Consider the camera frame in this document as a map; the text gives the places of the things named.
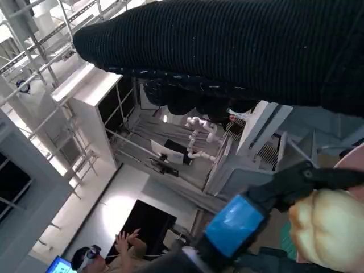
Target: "robotic arm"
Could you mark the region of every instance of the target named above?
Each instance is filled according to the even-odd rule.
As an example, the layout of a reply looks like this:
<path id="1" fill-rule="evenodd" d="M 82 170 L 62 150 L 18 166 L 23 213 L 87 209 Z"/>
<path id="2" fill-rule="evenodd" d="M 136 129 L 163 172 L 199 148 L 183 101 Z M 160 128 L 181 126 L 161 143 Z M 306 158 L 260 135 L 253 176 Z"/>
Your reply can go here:
<path id="1" fill-rule="evenodd" d="M 270 211 L 285 212 L 314 189 L 348 189 L 362 184 L 364 173 L 344 169 L 315 169 L 303 162 L 278 172 L 273 180 L 236 196 L 207 226 L 194 247 L 184 247 L 154 260 L 139 273 L 214 273 L 228 267 L 250 268 L 264 273 L 336 271 L 316 264 L 298 264 L 284 251 L 261 248 L 258 255 L 247 249 L 266 227 Z"/>

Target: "metal rod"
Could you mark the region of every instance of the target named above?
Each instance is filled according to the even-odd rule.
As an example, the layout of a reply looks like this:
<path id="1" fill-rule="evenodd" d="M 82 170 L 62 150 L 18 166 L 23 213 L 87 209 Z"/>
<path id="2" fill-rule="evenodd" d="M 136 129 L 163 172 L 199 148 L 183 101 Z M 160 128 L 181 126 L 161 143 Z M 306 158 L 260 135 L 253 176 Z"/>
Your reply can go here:
<path id="1" fill-rule="evenodd" d="M 97 3 L 97 8 L 98 8 L 98 13 L 99 13 L 100 19 L 102 21 L 104 21 L 104 17 L 102 16 L 102 8 L 101 8 L 100 0 L 96 0 L 96 3 Z"/>
<path id="2" fill-rule="evenodd" d="M 68 107 L 68 109 L 70 110 L 70 112 L 71 112 L 71 114 L 73 114 L 72 112 L 72 108 L 71 107 Z M 84 154 L 84 156 L 86 156 L 87 157 L 87 154 L 86 154 L 86 149 L 85 148 L 83 148 L 83 146 L 82 146 L 82 144 L 81 144 L 81 142 L 80 142 L 80 140 L 78 139 L 78 137 L 77 137 L 77 135 L 76 135 L 76 125 L 75 125 L 75 122 L 74 121 L 72 121 L 72 126 L 71 126 L 71 129 L 72 129 L 72 131 L 73 131 L 73 135 L 75 136 L 75 141 L 77 142 L 77 145 L 82 149 L 82 153 Z M 93 172 L 95 173 L 95 175 L 96 176 L 98 176 L 98 174 L 97 174 L 97 172 L 96 172 L 96 170 L 95 170 L 95 168 L 93 167 L 93 165 L 91 164 L 91 161 L 90 161 L 90 159 L 88 159 L 88 162 L 89 162 L 89 164 L 90 164 L 90 166 L 92 166 L 92 170 L 93 170 Z"/>
<path id="3" fill-rule="evenodd" d="M 22 190 L 14 197 L 14 199 L 12 200 L 13 203 L 17 202 L 19 200 L 19 198 L 23 195 L 23 193 L 29 188 L 29 186 L 32 184 L 34 180 L 31 179 L 29 180 L 29 182 L 24 186 L 24 188 L 22 188 Z M 4 215 L 10 210 L 10 206 L 7 206 L 2 213 L 0 214 L 0 219 L 2 217 L 4 217 Z"/>
<path id="4" fill-rule="evenodd" d="M 5 165 L 9 162 L 10 160 L 6 159 L 3 163 L 1 163 L 0 165 L 0 171 L 2 170 L 3 167 L 5 167 Z"/>
<path id="5" fill-rule="evenodd" d="M 10 100 L 13 96 L 15 96 L 16 94 L 18 94 L 20 92 L 20 90 L 26 86 L 29 82 L 31 82 L 33 79 L 35 79 L 36 75 L 33 74 L 32 76 L 30 76 L 28 78 L 28 80 L 26 80 L 22 85 L 20 85 L 15 91 L 13 91 L 11 94 L 9 94 L 7 97 L 5 97 L 3 100 L 1 100 L 0 102 L 0 107 L 3 106 L 5 103 L 8 102 L 8 100 Z"/>
<path id="6" fill-rule="evenodd" d="M 73 194 L 74 194 L 74 195 L 76 195 L 76 196 L 78 197 L 78 199 L 80 199 L 80 200 L 81 200 L 81 197 L 77 194 L 77 192 L 76 192 L 76 191 L 73 191 Z"/>
<path id="7" fill-rule="evenodd" d="M 316 169 L 319 169 L 319 165 L 317 165 L 315 162 L 313 162 L 313 160 L 304 153 L 304 151 L 301 150 L 300 147 L 298 147 L 298 145 L 293 142 L 290 138 L 287 138 L 287 143 L 289 145 L 292 146 L 292 148 L 294 148 L 304 159 L 308 160 L 309 162 L 311 162 L 311 164 L 316 168 Z"/>
<path id="8" fill-rule="evenodd" d="M 120 139 L 124 140 L 125 142 L 127 142 L 127 143 L 129 143 L 129 144 L 131 144 L 131 145 L 133 145 L 133 146 L 135 146 L 135 147 L 137 147 L 137 148 L 141 149 L 142 151 L 144 151 L 144 152 L 146 152 L 146 153 L 150 154 L 151 156 L 154 156 L 155 158 L 159 158 L 159 156 L 157 156 L 157 155 L 156 155 L 156 154 L 154 154 L 153 152 L 151 152 L 151 151 L 149 151 L 149 150 L 145 149 L 144 147 L 142 147 L 142 146 L 140 146 L 140 145 L 138 145 L 138 144 L 136 144 L 136 143 L 134 143 L 134 142 L 132 142 L 132 141 L 128 140 L 127 138 L 125 138 L 125 137 L 123 137 L 123 136 L 121 136 L 121 135 L 119 135 L 119 134 L 117 134 L 117 133 L 115 133 L 115 132 L 113 132 L 113 131 L 111 131 L 111 130 L 109 130 L 109 129 L 107 129 L 107 128 L 105 128 L 105 130 L 106 130 L 107 132 L 109 132 L 109 133 L 113 134 L 115 137 L 118 137 L 118 138 L 120 138 Z"/>
<path id="9" fill-rule="evenodd" d="M 0 1 L 0 9 L 5 10 L 5 9 L 4 9 L 4 6 L 3 6 L 3 4 L 1 3 L 1 1 Z M 28 49 L 27 49 L 26 45 L 24 44 L 24 41 L 21 41 L 21 40 L 19 39 L 19 37 L 18 37 L 18 36 L 17 36 L 17 34 L 15 33 L 15 31 L 14 31 L 13 27 L 11 26 L 11 24 L 7 24 L 7 27 L 9 28 L 9 30 L 10 30 L 10 32 L 11 32 L 11 34 L 13 35 L 13 38 L 14 38 L 14 39 L 18 42 L 18 44 L 19 44 L 19 46 L 20 46 L 21 50 L 22 50 L 22 51 L 24 51 L 24 52 L 25 52 L 25 54 L 27 55 L 27 57 L 28 57 L 28 59 L 29 59 L 29 62 L 30 62 L 30 64 L 31 64 L 31 66 L 33 67 L 33 69 L 35 70 L 35 72 L 38 74 L 38 76 L 40 77 L 40 79 L 41 79 L 41 81 L 43 82 L 43 84 L 44 84 L 44 85 L 47 85 L 46 80 L 44 79 L 44 77 L 43 77 L 42 73 L 40 72 L 40 70 L 39 70 L 38 66 L 36 65 L 36 63 L 35 63 L 35 61 L 34 61 L 34 59 L 33 59 L 33 57 L 31 56 L 30 52 L 28 51 Z"/>
<path id="10" fill-rule="evenodd" d="M 75 135 L 75 140 L 76 140 L 77 144 L 78 144 L 78 145 L 80 146 L 80 148 L 82 149 L 82 153 L 84 154 L 84 156 L 87 156 L 87 154 L 86 154 L 86 150 L 82 147 L 82 145 L 81 145 L 81 143 L 80 143 L 79 139 L 76 137 L 76 133 L 75 133 L 75 132 L 73 132 L 73 134 Z M 92 167 L 92 170 L 93 170 L 93 172 L 95 173 L 95 175 L 96 175 L 96 176 L 98 176 L 98 174 L 97 174 L 97 172 L 96 172 L 95 168 L 93 167 L 93 164 L 91 164 L 90 159 L 88 159 L 88 162 L 89 162 L 90 166 Z"/>
<path id="11" fill-rule="evenodd" d="M 40 130 L 40 128 L 42 128 L 42 126 L 44 124 L 46 124 L 60 110 L 62 105 L 64 105 L 66 102 L 67 102 L 67 100 L 65 100 L 65 101 L 61 102 L 60 104 L 58 104 L 56 106 L 56 109 L 53 110 L 53 112 L 51 114 L 49 114 L 49 116 L 47 118 L 45 118 L 45 120 L 33 131 L 33 133 L 30 136 L 28 136 L 28 139 L 32 138 Z"/>
<path id="12" fill-rule="evenodd" d="M 56 156 L 56 153 L 59 152 L 71 138 L 73 138 L 73 133 L 66 137 L 66 139 L 61 143 L 57 150 L 53 152 L 53 154 L 50 154 L 51 157 L 48 159 L 48 161 L 51 161 Z"/>
<path id="13" fill-rule="evenodd" d="M 33 7 L 35 7 L 36 5 L 38 5 L 38 4 L 40 4 L 40 3 L 44 2 L 44 1 L 45 1 L 45 0 L 36 0 L 36 1 L 34 1 L 33 3 L 31 3 L 30 5 L 25 6 L 24 8 L 22 8 L 22 9 L 20 9 L 20 10 L 16 11 L 16 12 L 14 12 L 14 13 L 12 13 L 12 14 L 10 14 L 10 15 L 8 16 L 8 18 L 9 18 L 9 19 L 12 19 L 12 18 L 14 18 L 14 17 L 16 17 L 16 16 L 19 16 L 20 14 L 23 14 L 23 13 L 25 13 L 26 11 L 31 10 Z M 5 19 L 6 19 L 6 20 L 3 20 L 3 21 L 1 21 L 1 22 L 0 22 L 0 26 L 1 26 L 1 25 L 3 25 L 3 24 L 6 24 L 6 23 L 7 23 L 7 21 L 9 21 L 9 19 L 7 19 L 6 17 L 5 17 Z"/>
<path id="14" fill-rule="evenodd" d="M 82 13 L 84 12 L 84 11 L 86 11 L 87 9 L 89 9 L 92 5 L 94 5 L 94 2 L 95 1 L 91 1 L 90 3 L 88 3 L 83 9 L 81 9 L 81 11 L 82 11 Z M 104 10 L 103 11 L 103 14 L 106 14 L 107 12 L 109 12 L 110 10 L 109 10 L 109 8 L 110 7 L 108 7 L 106 10 Z M 75 15 L 73 15 L 72 17 L 71 17 L 71 20 L 74 20 L 74 19 L 76 19 L 77 18 L 77 15 L 78 15 L 78 13 L 80 13 L 79 15 L 81 15 L 82 13 L 81 13 L 81 11 L 78 11 Z M 93 18 L 93 19 L 91 19 L 90 21 L 88 21 L 87 23 L 85 23 L 85 25 L 87 25 L 88 23 L 90 23 L 90 22 L 92 22 L 93 20 L 94 20 L 95 18 Z M 46 37 L 46 38 L 43 38 L 41 41 L 40 41 L 40 43 L 42 44 L 42 43 L 44 43 L 44 42 L 46 42 L 50 37 Z M 69 47 L 72 47 L 72 43 L 69 43 L 61 52 L 59 52 L 52 60 L 50 60 L 49 61 L 49 63 L 48 64 L 44 64 L 44 65 L 42 65 L 41 67 L 40 67 L 40 71 L 41 72 L 43 72 L 43 71 L 45 71 L 50 65 L 52 65 L 53 63 L 55 63 L 58 59 L 59 59 L 59 56 L 61 56 L 65 51 L 67 51 L 67 50 L 69 50 Z M 4 67 L 2 67 L 1 69 L 0 69 L 0 71 L 1 70 L 4 70 L 4 69 L 8 69 L 7 68 L 7 66 L 8 65 L 5 65 Z M 19 93 L 19 91 L 23 88 L 23 87 L 25 87 L 29 82 L 31 82 L 34 78 L 36 77 L 36 74 L 34 74 L 34 75 L 32 75 L 30 78 L 28 78 L 21 86 L 19 86 L 14 92 L 12 92 L 11 94 L 9 94 L 6 98 L 4 98 L 4 99 L 2 99 L 1 101 L 0 101 L 0 107 L 1 106 L 3 106 L 9 99 L 11 99 L 13 96 L 15 96 L 17 93 Z"/>
<path id="15" fill-rule="evenodd" d="M 86 172 L 82 175 L 82 177 L 81 177 L 81 181 L 83 181 L 83 179 L 85 178 L 85 176 L 87 175 L 87 173 L 90 171 L 90 169 L 93 167 L 93 164 L 95 164 L 95 162 L 96 162 L 96 160 L 97 160 L 97 158 L 95 159 L 95 161 L 92 163 L 92 165 L 90 165 L 89 167 L 88 167 L 88 169 L 86 170 Z"/>
<path id="16" fill-rule="evenodd" d="M 123 100 L 121 101 L 121 103 L 124 103 L 126 101 L 126 99 L 128 98 L 128 96 L 130 95 L 130 93 L 133 92 L 133 89 L 131 88 L 131 90 L 126 94 L 125 98 L 123 98 Z"/>
<path id="17" fill-rule="evenodd" d="M 0 202 L 3 202 L 6 205 L 8 205 L 8 206 L 10 206 L 10 207 L 12 207 L 14 209 L 18 209 L 18 210 L 21 210 L 23 212 L 25 211 L 25 209 L 22 208 L 21 206 L 15 205 L 13 202 L 10 202 L 10 201 L 6 200 L 5 198 L 0 197 Z"/>
<path id="18" fill-rule="evenodd" d="M 57 225 L 53 224 L 53 222 L 51 222 L 51 223 L 50 223 L 50 226 L 54 226 L 55 228 L 57 228 L 57 229 L 59 229 L 59 230 L 61 230 L 61 229 L 62 229 L 60 226 L 57 226 Z"/>
<path id="19" fill-rule="evenodd" d="M 126 6 L 126 3 L 129 3 L 130 1 L 127 1 L 123 4 L 122 8 L 124 8 Z M 114 7 L 117 7 L 119 5 L 119 0 L 116 0 L 114 3 L 112 3 L 108 8 L 106 8 L 103 12 L 102 15 L 107 14 L 110 10 L 112 10 Z M 74 21 L 75 19 L 77 19 L 80 15 L 82 15 L 84 12 L 86 12 L 86 10 L 88 10 L 89 8 L 91 8 L 94 4 L 96 4 L 96 0 L 92 0 L 90 2 L 88 2 L 85 6 L 83 6 L 82 8 L 80 8 L 80 10 L 78 12 L 76 12 L 75 14 L 73 14 L 71 17 L 69 17 L 69 22 Z M 87 22 L 85 24 L 85 26 L 89 23 L 94 23 L 94 20 L 97 21 L 99 18 L 95 17 L 93 19 L 91 19 L 89 22 Z M 53 30 L 51 33 L 49 33 L 46 37 L 42 38 L 39 40 L 40 44 L 45 43 L 46 41 L 48 41 L 51 37 L 53 37 L 54 35 L 56 35 L 59 31 L 61 31 L 64 27 L 65 27 L 65 23 L 62 23 L 61 25 L 57 26 L 55 30 Z M 34 50 L 35 47 L 34 45 L 30 46 L 28 48 L 29 51 Z M 7 63 L 6 65 L 2 66 L 0 68 L 0 74 L 4 73 L 5 71 L 7 71 L 10 67 L 12 67 L 13 65 L 15 65 L 17 62 L 19 62 L 23 57 L 25 57 L 25 53 L 22 52 L 20 53 L 17 57 L 13 58 L 9 63 Z"/>
<path id="20" fill-rule="evenodd" d="M 109 116 L 109 118 L 107 119 L 107 121 L 105 121 L 104 126 L 106 126 L 106 124 L 111 120 L 111 118 L 113 117 L 113 115 L 119 110 L 120 106 L 118 106 L 113 112 L 112 114 Z"/>
<path id="21" fill-rule="evenodd" d="M 324 150 L 327 150 L 327 149 L 339 149 L 339 150 L 352 150 L 352 149 L 355 149 L 357 146 L 353 146 L 353 145 L 325 145 L 325 146 L 322 146 L 321 148 L 318 148 L 317 149 L 317 152 L 320 153 Z"/>
<path id="22" fill-rule="evenodd" d="M 64 23 L 66 24 L 69 36 L 71 37 L 71 40 L 73 39 L 73 34 L 72 34 L 72 29 L 71 29 L 71 25 L 69 24 L 69 20 L 67 18 L 67 13 L 66 10 L 64 9 L 63 3 L 61 0 L 57 0 L 58 1 L 58 5 L 60 5 L 61 9 L 62 9 L 62 13 L 63 13 L 63 18 L 64 18 Z"/>
<path id="23" fill-rule="evenodd" d="M 121 118 L 122 118 L 122 120 L 123 120 L 123 124 L 124 124 L 124 114 L 123 114 L 123 109 L 122 109 L 122 107 L 121 107 L 121 99 L 120 99 L 120 93 L 119 93 L 119 86 L 118 86 L 118 84 L 116 84 L 116 88 L 117 88 L 117 92 L 116 92 L 116 94 L 117 94 L 117 96 L 118 96 L 118 101 L 119 101 L 119 108 L 120 108 L 120 113 L 121 113 Z"/>
<path id="24" fill-rule="evenodd" d="M 44 49 L 42 48 L 42 45 L 38 42 L 38 40 L 36 39 L 36 37 L 34 36 L 34 34 L 31 35 L 31 40 L 33 41 L 35 47 L 38 49 L 39 51 L 39 55 L 42 58 L 42 60 L 47 63 L 48 62 L 48 58 L 47 58 L 47 54 L 44 52 Z M 53 79 L 53 82 L 55 83 L 56 86 L 59 85 L 58 79 L 56 74 L 54 73 L 53 69 L 51 66 L 48 67 L 48 71 Z"/>
<path id="25" fill-rule="evenodd" d="M 44 243 L 43 241 L 41 241 L 40 239 L 38 239 L 38 242 L 42 245 L 42 246 L 48 246 L 46 243 Z"/>

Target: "scaffolding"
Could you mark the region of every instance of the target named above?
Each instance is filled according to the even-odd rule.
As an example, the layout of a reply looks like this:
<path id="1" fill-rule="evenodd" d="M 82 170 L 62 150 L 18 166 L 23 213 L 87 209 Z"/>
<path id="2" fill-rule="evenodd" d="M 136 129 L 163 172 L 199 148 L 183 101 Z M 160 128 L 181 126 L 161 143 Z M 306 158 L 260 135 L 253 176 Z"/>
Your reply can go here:
<path id="1" fill-rule="evenodd" d="M 80 27 L 84 27 L 89 24 L 96 23 L 100 20 L 107 19 L 108 18 L 107 15 L 110 15 L 112 12 L 114 12 L 114 14 L 115 14 L 121 9 L 124 9 L 124 8 L 126 9 L 127 4 L 130 2 L 129 0 L 128 1 L 116 0 L 116 1 L 112 2 L 110 6 L 108 6 L 107 8 L 105 8 L 103 10 L 100 0 L 92 0 L 92 1 L 89 1 L 88 3 L 86 3 L 85 5 L 83 5 L 78 11 L 73 13 L 71 16 L 68 16 L 62 1 L 57 0 L 58 6 L 61 8 L 61 11 L 63 14 L 63 22 L 61 24 L 59 24 L 52 32 L 50 32 L 48 35 L 46 35 L 45 37 L 43 37 L 40 40 L 37 40 L 36 37 L 33 35 L 31 37 L 31 40 L 33 41 L 34 44 L 32 46 L 28 47 L 28 46 L 26 46 L 25 42 L 19 38 L 19 36 L 17 35 L 16 31 L 12 28 L 9 21 L 22 15 L 26 11 L 31 10 L 33 7 L 41 4 L 44 1 L 45 0 L 37 0 L 33 3 L 31 3 L 30 5 L 27 5 L 26 7 L 12 13 L 12 14 L 3 13 L 5 20 L 0 22 L 0 26 L 6 25 L 9 28 L 14 40 L 20 46 L 20 49 L 22 50 L 22 52 L 20 54 L 18 54 L 15 58 L 10 60 L 6 65 L 4 65 L 3 67 L 0 68 L 1 77 L 3 77 L 4 82 L 6 82 L 8 87 L 10 87 L 12 90 L 12 92 L 10 94 L 8 94 L 7 96 L 5 96 L 4 98 L 2 98 L 0 100 L 0 107 L 9 105 L 9 101 L 12 98 L 15 98 L 15 96 L 17 96 L 20 92 L 22 92 L 22 90 L 25 87 L 27 87 L 35 79 L 40 79 L 42 81 L 42 84 L 43 84 L 43 87 L 45 88 L 45 90 L 46 91 L 48 90 L 48 94 L 51 95 L 52 92 L 55 90 L 55 88 L 59 85 L 59 79 L 56 77 L 56 73 L 52 70 L 51 65 L 54 64 L 55 62 L 59 61 L 62 58 L 62 56 L 64 56 L 67 52 L 71 51 L 72 53 L 75 53 L 75 50 L 74 50 L 73 44 L 72 44 L 72 38 L 73 38 L 73 34 L 74 34 L 75 30 L 77 30 Z M 86 22 L 83 21 L 82 24 L 76 25 L 76 26 L 74 26 L 74 28 L 72 28 L 71 22 L 74 22 L 80 15 L 84 14 L 86 11 L 88 11 L 94 5 L 97 5 L 98 16 L 91 17 L 91 19 L 89 19 L 89 17 L 88 17 Z M 3 6 L 3 3 L 1 3 L 1 2 L 0 2 L 0 9 L 2 9 L 2 10 L 5 9 Z M 50 38 L 54 37 L 57 33 L 59 33 L 64 28 L 67 29 L 69 39 L 66 39 L 64 45 L 57 52 L 57 54 L 48 60 L 48 58 L 46 56 L 42 56 L 39 49 L 45 42 L 50 40 Z M 35 50 L 39 50 L 39 55 L 42 57 L 42 60 L 44 62 L 43 65 L 37 64 L 36 61 L 34 60 L 34 58 L 32 57 L 31 52 L 35 51 Z M 6 73 L 9 69 L 11 69 L 17 63 L 19 63 L 25 57 L 28 58 L 29 65 L 32 68 L 33 73 L 31 74 L 31 76 L 29 78 L 24 80 L 23 83 L 20 84 L 17 88 L 13 88 L 5 80 L 3 75 L 4 75 L 4 73 Z M 51 79 L 53 81 L 52 85 L 50 85 L 49 82 L 47 82 L 47 80 L 44 77 L 43 73 L 46 70 L 49 71 L 49 75 L 51 76 Z M 62 113 L 62 115 L 64 116 L 64 118 L 66 120 L 66 124 L 67 124 L 66 130 L 68 132 L 68 136 L 59 144 L 59 146 L 56 147 L 56 149 L 53 149 L 53 150 L 46 149 L 44 145 L 40 145 L 39 147 L 37 147 L 37 146 L 36 147 L 38 148 L 39 151 L 42 152 L 43 156 L 49 162 L 51 162 L 52 160 L 55 159 L 55 157 L 57 157 L 59 155 L 59 152 L 68 143 L 69 140 L 73 139 L 77 143 L 77 147 L 80 149 L 81 156 L 78 158 L 78 160 L 76 162 L 74 162 L 73 165 L 65 166 L 65 172 L 61 173 L 60 170 L 58 170 L 58 171 L 61 173 L 62 176 L 66 177 L 70 183 L 71 183 L 71 180 L 75 181 L 75 183 L 72 185 L 73 193 L 75 194 L 75 196 L 77 196 L 77 198 L 81 199 L 80 195 L 77 194 L 76 189 L 78 187 L 82 186 L 82 181 L 90 170 L 92 170 L 96 176 L 98 175 L 98 173 L 96 172 L 96 170 L 94 168 L 94 164 L 95 164 L 98 156 L 90 149 L 91 143 L 85 143 L 85 140 L 82 138 L 80 132 L 78 131 L 78 128 L 79 128 L 78 124 L 82 121 L 78 121 L 77 117 L 75 117 L 73 115 L 72 109 L 68 105 L 68 100 L 70 98 L 71 98 L 71 96 L 65 96 L 60 101 L 54 100 L 53 102 L 55 104 L 55 107 L 54 107 L 53 111 L 51 111 L 42 121 L 40 121 L 40 123 L 35 128 L 33 128 L 31 130 L 29 127 L 27 127 L 26 129 L 20 127 L 20 130 L 27 137 L 27 139 L 30 142 L 32 142 L 33 144 L 34 144 L 34 140 L 36 140 L 37 142 L 40 142 L 40 140 L 37 138 L 39 131 L 57 113 Z M 9 116 L 9 114 L 11 112 L 12 112 L 12 109 L 7 111 L 7 115 Z M 6 165 L 7 162 L 9 162 L 8 159 L 0 165 L 0 169 L 2 169 Z M 29 183 L 25 186 L 25 188 L 21 191 L 21 193 L 19 193 L 19 196 L 24 191 L 27 190 L 27 188 L 31 185 L 32 182 L 33 182 L 32 180 L 29 181 Z M 0 215 L 0 218 L 3 217 L 10 208 L 23 210 L 23 208 L 21 208 L 20 206 L 18 206 L 16 204 L 16 201 L 19 198 L 19 196 L 17 196 L 15 199 L 10 200 L 10 201 L 5 200 L 4 198 L 0 197 L 0 202 L 5 203 L 8 206 L 8 209 L 5 210 Z"/>

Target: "metal railing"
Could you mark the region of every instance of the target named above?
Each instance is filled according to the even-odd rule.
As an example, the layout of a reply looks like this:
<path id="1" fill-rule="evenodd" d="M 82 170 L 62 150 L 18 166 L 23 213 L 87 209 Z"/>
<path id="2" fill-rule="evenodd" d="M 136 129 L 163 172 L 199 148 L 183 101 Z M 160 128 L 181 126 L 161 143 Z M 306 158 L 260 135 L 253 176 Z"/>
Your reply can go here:
<path id="1" fill-rule="evenodd" d="M 14 89 L 7 97 L 5 97 L 4 99 L 0 100 L 0 107 L 3 106 L 4 104 L 6 104 L 10 99 L 12 99 L 14 96 L 16 96 L 21 90 L 22 88 L 24 88 L 26 85 L 28 85 L 31 81 L 33 81 L 34 79 L 36 79 L 37 77 L 39 77 L 42 81 L 43 84 L 46 85 L 47 82 L 45 81 L 42 72 L 44 72 L 46 69 L 49 69 L 51 67 L 51 65 L 55 62 L 57 62 L 60 57 L 62 57 L 63 54 L 65 54 L 67 51 L 69 51 L 70 49 L 72 49 L 73 45 L 72 45 L 72 35 L 73 35 L 73 31 L 71 29 L 71 25 L 70 22 L 74 21 L 76 18 L 78 18 L 80 15 L 82 15 L 84 12 L 86 12 L 87 10 L 89 10 L 94 4 L 98 4 L 98 10 L 100 12 L 99 16 L 96 18 L 92 18 L 91 20 L 88 20 L 84 25 L 87 24 L 91 24 L 91 23 L 95 23 L 98 20 L 102 19 L 104 17 L 105 14 L 109 13 L 113 8 L 115 8 L 118 4 L 120 4 L 120 8 L 124 8 L 129 1 L 127 2 L 121 2 L 119 0 L 113 2 L 108 8 L 106 8 L 104 11 L 101 10 L 101 5 L 100 5 L 100 0 L 92 0 L 90 2 L 88 2 L 85 6 L 83 6 L 79 11 L 76 11 L 74 14 L 72 14 L 72 16 L 70 16 L 69 18 L 67 17 L 67 14 L 65 12 L 65 8 L 64 5 L 59 1 L 59 6 L 62 9 L 63 12 L 63 16 L 64 16 L 64 22 L 60 25 L 58 25 L 51 33 L 49 33 L 47 36 L 45 36 L 44 38 L 40 39 L 38 41 L 39 44 L 43 44 L 45 43 L 47 40 L 49 40 L 51 37 L 53 37 L 55 34 L 57 34 L 59 31 L 61 31 L 64 27 L 66 27 L 68 29 L 68 34 L 71 37 L 71 42 L 67 42 L 63 48 L 59 51 L 59 53 L 54 56 L 50 61 L 48 61 L 47 63 L 45 63 L 44 65 L 42 65 L 41 67 L 37 67 L 37 65 L 35 64 L 34 60 L 32 59 L 31 55 L 30 55 L 30 51 L 33 51 L 36 49 L 36 45 L 32 45 L 28 48 L 26 48 L 24 46 L 24 43 L 22 43 L 16 33 L 14 32 L 14 30 L 11 28 L 11 26 L 9 25 L 9 20 L 15 18 L 16 16 L 19 16 L 21 14 L 23 14 L 24 12 L 26 12 L 27 10 L 30 10 L 31 8 L 33 8 L 34 6 L 42 3 L 44 0 L 38 0 L 33 2 L 32 4 L 24 7 L 23 9 L 13 13 L 13 14 L 5 14 L 5 18 L 6 21 L 2 21 L 0 23 L 0 25 L 2 24 L 7 24 L 9 29 L 12 31 L 12 34 L 14 35 L 14 39 L 17 40 L 19 42 L 20 45 L 22 45 L 22 50 L 23 52 L 20 53 L 17 57 L 15 57 L 14 59 L 12 59 L 9 63 L 7 63 L 4 67 L 0 68 L 0 73 L 5 72 L 6 70 L 8 70 L 9 68 L 11 68 L 14 64 L 16 64 L 20 59 L 24 58 L 24 57 L 28 57 L 30 60 L 30 63 L 32 64 L 32 66 L 34 67 L 35 72 L 31 75 L 31 77 L 29 77 L 21 86 L 19 86 L 18 88 Z M 33 131 L 31 132 L 31 134 L 27 137 L 28 140 L 31 140 L 34 136 L 37 135 L 37 133 L 42 129 L 42 127 L 49 122 L 52 117 L 55 116 L 56 113 L 58 113 L 59 111 L 62 111 L 62 108 L 67 106 L 67 102 L 70 99 L 70 97 L 65 97 L 62 101 L 60 102 L 56 102 L 55 108 L 54 110 L 44 119 L 41 121 L 41 123 L 33 129 Z M 71 119 L 72 116 L 68 116 L 64 113 L 64 111 L 62 111 L 62 113 L 64 114 L 66 119 Z M 67 144 L 67 141 L 74 139 L 77 143 L 77 145 L 79 146 L 79 148 L 81 149 L 81 154 L 83 154 L 85 156 L 85 159 L 87 159 L 88 163 L 89 163 L 89 169 L 92 169 L 94 171 L 94 173 L 97 175 L 96 170 L 93 167 L 94 161 L 92 161 L 89 157 L 87 157 L 88 151 L 87 149 L 89 148 L 89 144 L 85 147 L 84 145 L 82 145 L 81 141 L 79 140 L 79 136 L 77 136 L 77 126 L 70 125 L 69 127 L 69 131 L 70 134 L 68 137 L 66 137 L 66 140 L 63 141 L 60 146 L 58 146 L 56 149 L 54 149 L 53 151 L 50 152 L 51 156 L 48 156 L 48 161 L 52 160 L 54 158 L 54 156 L 56 154 L 59 153 L 59 151 Z M 74 172 L 72 169 L 72 166 L 70 168 L 68 168 L 67 173 L 69 172 L 73 172 L 72 173 L 72 177 L 75 177 L 76 180 L 78 180 L 77 185 L 80 183 L 80 181 L 82 179 L 80 179 L 77 176 L 77 172 Z"/>

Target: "white wall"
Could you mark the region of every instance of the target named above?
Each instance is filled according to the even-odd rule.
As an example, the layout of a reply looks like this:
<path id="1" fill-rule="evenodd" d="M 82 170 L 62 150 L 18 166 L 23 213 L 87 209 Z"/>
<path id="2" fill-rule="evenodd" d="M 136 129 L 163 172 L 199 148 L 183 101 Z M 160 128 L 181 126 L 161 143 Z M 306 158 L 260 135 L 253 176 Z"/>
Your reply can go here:
<path id="1" fill-rule="evenodd" d="M 139 200 L 177 217 L 176 224 L 190 230 L 195 219 L 196 205 L 149 177 Z"/>
<path id="2" fill-rule="evenodd" d="M 124 165 L 63 258 L 71 260 L 77 249 L 93 244 L 99 245 L 101 255 L 106 256 L 138 199 L 177 217 L 180 226 L 192 226 L 197 208 L 191 202 L 153 181 L 148 174 Z"/>

